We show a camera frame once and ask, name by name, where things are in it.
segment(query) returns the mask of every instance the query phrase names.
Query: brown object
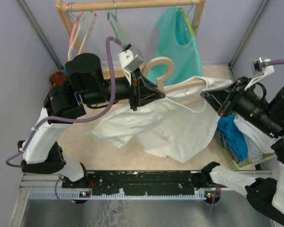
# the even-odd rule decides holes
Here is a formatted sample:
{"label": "brown object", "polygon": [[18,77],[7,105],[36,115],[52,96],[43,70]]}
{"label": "brown object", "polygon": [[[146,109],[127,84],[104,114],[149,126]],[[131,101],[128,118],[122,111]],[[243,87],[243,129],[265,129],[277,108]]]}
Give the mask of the brown object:
{"label": "brown object", "polygon": [[49,81],[51,82],[53,87],[61,85],[66,81],[66,73],[61,71],[55,72],[50,76]]}
{"label": "brown object", "polygon": [[[205,0],[107,0],[93,2],[74,2],[70,5],[70,3],[64,3],[63,0],[56,0],[55,5],[69,35],[71,35],[73,23],[68,12],[196,5],[194,19],[192,22],[192,28],[196,35],[199,28],[204,4]],[[77,51],[79,51],[80,46],[81,40],[78,38],[75,44]]]}

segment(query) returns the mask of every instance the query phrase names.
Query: wooden clothing rack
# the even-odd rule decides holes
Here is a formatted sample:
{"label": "wooden clothing rack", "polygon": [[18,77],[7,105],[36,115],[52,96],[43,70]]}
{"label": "wooden clothing rack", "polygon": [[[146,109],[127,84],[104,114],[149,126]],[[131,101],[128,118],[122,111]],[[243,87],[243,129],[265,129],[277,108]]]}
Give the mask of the wooden clothing rack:
{"label": "wooden clothing rack", "polygon": [[[56,0],[56,8],[61,17],[62,22],[69,34],[73,23],[69,12],[80,11],[97,11],[109,9],[134,9],[134,8],[150,8],[150,7],[164,7],[164,6],[187,6],[196,5],[192,28],[195,34],[198,31],[205,0],[116,0],[116,1],[94,1],[94,2],[72,2],[64,3],[63,0]],[[79,51],[81,40],[77,39],[75,48]]]}

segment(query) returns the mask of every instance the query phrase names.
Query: yellow-green hanger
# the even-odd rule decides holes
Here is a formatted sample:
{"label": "yellow-green hanger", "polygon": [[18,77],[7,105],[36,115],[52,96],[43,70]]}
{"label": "yellow-green hanger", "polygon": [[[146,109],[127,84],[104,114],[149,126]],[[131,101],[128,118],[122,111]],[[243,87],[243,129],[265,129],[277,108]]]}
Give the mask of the yellow-green hanger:
{"label": "yellow-green hanger", "polygon": [[179,8],[179,11],[180,11],[181,14],[183,15],[184,20],[185,20],[186,23],[187,23],[187,27],[188,27],[188,30],[189,30],[189,32],[190,32],[190,34],[191,34],[191,37],[193,37],[195,34],[194,34],[194,31],[193,31],[193,29],[192,29],[192,27],[191,27],[191,24],[190,24],[190,22],[189,22],[189,20],[188,20],[188,17],[187,17],[187,15],[186,15],[186,13],[184,12],[184,10],[183,10],[182,8]]}

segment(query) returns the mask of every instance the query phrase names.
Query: white cloth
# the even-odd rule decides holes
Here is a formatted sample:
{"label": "white cloth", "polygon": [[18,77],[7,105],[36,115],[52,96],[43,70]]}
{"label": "white cloth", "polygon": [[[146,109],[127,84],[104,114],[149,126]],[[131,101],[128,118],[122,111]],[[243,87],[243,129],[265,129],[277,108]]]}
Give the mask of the white cloth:
{"label": "white cloth", "polygon": [[231,80],[203,79],[206,86],[195,86],[167,94],[132,111],[123,105],[103,116],[94,129],[83,135],[124,146],[136,136],[147,153],[186,162],[212,140],[219,120],[218,114],[205,101],[183,106],[180,103],[200,96],[201,91],[226,87]]}
{"label": "white cloth", "polygon": [[256,162],[262,159],[263,154],[274,153],[270,147],[276,142],[265,135],[258,128],[253,126],[248,121],[245,121],[240,115],[236,115],[234,124],[242,132],[248,147],[248,159],[250,162]]}

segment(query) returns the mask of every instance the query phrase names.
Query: purple cable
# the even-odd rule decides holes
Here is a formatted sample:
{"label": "purple cable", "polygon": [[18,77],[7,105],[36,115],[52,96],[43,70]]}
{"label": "purple cable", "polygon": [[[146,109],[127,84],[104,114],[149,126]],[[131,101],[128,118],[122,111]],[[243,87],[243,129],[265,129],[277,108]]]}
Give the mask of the purple cable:
{"label": "purple cable", "polygon": [[213,201],[212,201],[212,204],[210,205],[210,210],[209,210],[209,216],[212,214],[212,210],[213,210],[213,203],[214,203],[214,199],[218,193],[218,190],[221,188],[221,185],[218,184],[217,187],[216,187],[216,190],[214,190],[214,193],[213,193]]}
{"label": "purple cable", "polygon": [[57,200],[59,200],[61,203],[64,203],[65,205],[76,205],[75,201],[66,202],[66,201],[63,201],[62,199],[59,198],[58,192],[57,192],[57,187],[58,187],[59,181],[62,180],[62,177],[63,177],[62,175],[59,175],[59,178],[56,181],[56,184],[55,184],[55,196],[56,196]]}
{"label": "purple cable", "polygon": [[24,147],[22,148],[23,151],[18,152],[17,154],[13,155],[12,157],[9,157],[5,163],[8,166],[12,166],[12,167],[21,167],[21,165],[14,165],[9,163],[11,160],[13,160],[14,158],[22,155],[24,153],[24,151],[27,149],[29,143],[31,142],[34,134],[36,133],[36,131],[40,128],[40,126],[50,120],[53,121],[61,121],[61,122],[68,122],[68,123],[86,123],[86,122],[91,122],[94,121],[100,117],[102,117],[103,115],[105,115],[109,109],[113,106],[114,101],[115,101],[115,72],[114,72],[114,66],[113,66],[113,60],[112,60],[112,54],[110,51],[110,41],[115,42],[116,44],[118,44],[119,46],[124,46],[124,44],[117,38],[109,36],[106,38],[106,54],[107,54],[107,61],[108,61],[108,68],[109,68],[109,74],[110,74],[110,83],[111,83],[111,95],[110,95],[110,99],[109,99],[109,103],[107,105],[107,107],[99,114],[86,118],[86,119],[70,119],[70,118],[64,118],[64,117],[56,117],[56,116],[49,116],[49,117],[45,117],[43,118],[41,121],[39,121],[36,125],[35,125],[35,130],[32,130],[32,132],[30,133],[29,137],[27,138],[27,141],[24,145]]}
{"label": "purple cable", "polygon": [[284,59],[266,61],[266,66],[271,66],[271,65],[284,65]]}

